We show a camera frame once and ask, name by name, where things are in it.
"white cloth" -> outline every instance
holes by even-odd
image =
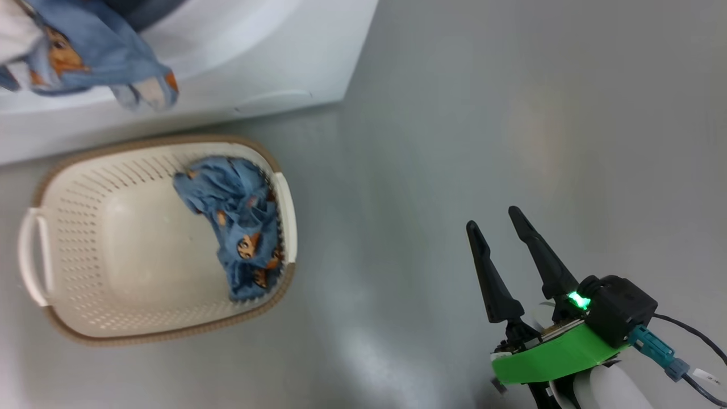
[[[42,35],[15,0],[0,0],[0,65],[28,54]]]

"black cable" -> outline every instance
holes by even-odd
[[[687,384],[689,384],[692,388],[694,388],[697,392],[702,394],[703,397],[706,397],[710,400],[711,403],[714,403],[715,405],[719,406],[720,408],[727,408],[727,402],[723,400],[719,400],[714,395],[710,394],[704,388],[702,388],[701,385],[699,385],[694,379],[692,379],[691,376],[687,375],[686,373],[682,375],[682,379],[686,381]]]
[[[710,348],[717,355],[719,355],[720,358],[722,358],[722,361],[725,362],[725,365],[727,365],[727,355],[725,355],[725,353],[722,352],[722,349],[720,349],[720,347],[717,346],[717,344],[715,344],[714,341],[712,341],[711,339],[709,339],[709,337],[707,337],[705,334],[700,333],[698,330],[690,327],[689,325],[687,325],[687,324],[685,324],[685,323],[683,323],[681,321],[677,321],[676,319],[673,319],[672,317],[667,317],[666,315],[654,314],[654,318],[659,318],[659,319],[663,319],[664,321],[671,322],[674,325],[677,325],[679,327],[682,327],[688,333],[691,333],[691,334],[694,334],[694,335],[700,337],[702,339],[702,341],[704,341],[705,344],[709,345]]]

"washing machine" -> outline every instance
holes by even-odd
[[[377,0],[108,3],[172,68],[177,105],[125,111],[104,87],[57,98],[0,89],[0,164],[339,101]]]

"laundry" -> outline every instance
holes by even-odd
[[[172,70],[101,0],[27,0],[42,36],[25,57],[30,88],[58,96],[110,87],[129,110],[171,108],[179,89]]]
[[[281,257],[277,205],[260,169],[245,159],[210,156],[177,173],[174,189],[212,225],[230,299],[266,294],[280,277]]]
[[[42,35],[15,0],[0,0],[0,87],[11,91],[20,88],[4,65],[28,54]]]

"green plastic bracket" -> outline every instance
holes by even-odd
[[[593,368],[628,347],[611,348],[584,323],[533,349],[500,357],[492,369],[504,384],[546,382]]]

